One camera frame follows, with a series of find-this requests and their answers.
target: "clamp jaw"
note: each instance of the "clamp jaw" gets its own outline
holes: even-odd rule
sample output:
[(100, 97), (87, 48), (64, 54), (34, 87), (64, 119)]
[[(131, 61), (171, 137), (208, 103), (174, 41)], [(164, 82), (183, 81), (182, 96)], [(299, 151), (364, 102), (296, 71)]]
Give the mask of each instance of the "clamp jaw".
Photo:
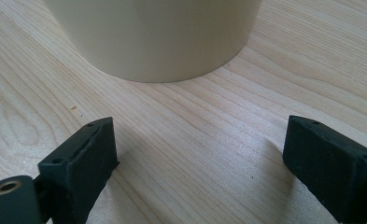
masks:
[(88, 123), (38, 164), (35, 180), (0, 181), (0, 223), (85, 223), (118, 164), (113, 119)]

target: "light wood surface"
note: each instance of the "light wood surface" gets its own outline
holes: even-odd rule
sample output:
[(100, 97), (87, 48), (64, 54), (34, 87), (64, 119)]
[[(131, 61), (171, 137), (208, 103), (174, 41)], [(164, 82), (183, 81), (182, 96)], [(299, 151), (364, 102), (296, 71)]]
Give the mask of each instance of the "light wood surface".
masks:
[(169, 84), (102, 73), (40, 0), (0, 0), (0, 179), (111, 116), (121, 164), (88, 223), (336, 223), (283, 164), (290, 114), (367, 147), (367, 0), (264, 0), (237, 57)]

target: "cylindrical container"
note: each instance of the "cylindrical container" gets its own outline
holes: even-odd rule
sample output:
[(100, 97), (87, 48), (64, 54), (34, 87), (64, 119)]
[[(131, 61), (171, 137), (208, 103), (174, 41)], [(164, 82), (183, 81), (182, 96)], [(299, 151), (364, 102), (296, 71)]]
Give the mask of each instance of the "cylindrical container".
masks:
[(246, 44), (261, 0), (44, 0), (80, 54), (115, 77), (198, 77)]

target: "black plastic part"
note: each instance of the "black plastic part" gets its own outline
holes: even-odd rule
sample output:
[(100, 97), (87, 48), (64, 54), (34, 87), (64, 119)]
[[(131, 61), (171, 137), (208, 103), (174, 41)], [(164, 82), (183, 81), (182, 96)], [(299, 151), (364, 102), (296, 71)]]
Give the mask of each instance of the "black plastic part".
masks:
[(113, 119), (91, 122), (38, 164), (40, 175), (0, 181), (0, 223), (85, 223), (119, 164)]
[(112, 118), (85, 125), (41, 161), (41, 182), (58, 204), (53, 222), (85, 223), (118, 164)]
[(40, 223), (35, 186), (31, 177), (18, 175), (0, 181), (1, 223)]
[(367, 148), (311, 119), (289, 117), (286, 166), (339, 222), (367, 222)]

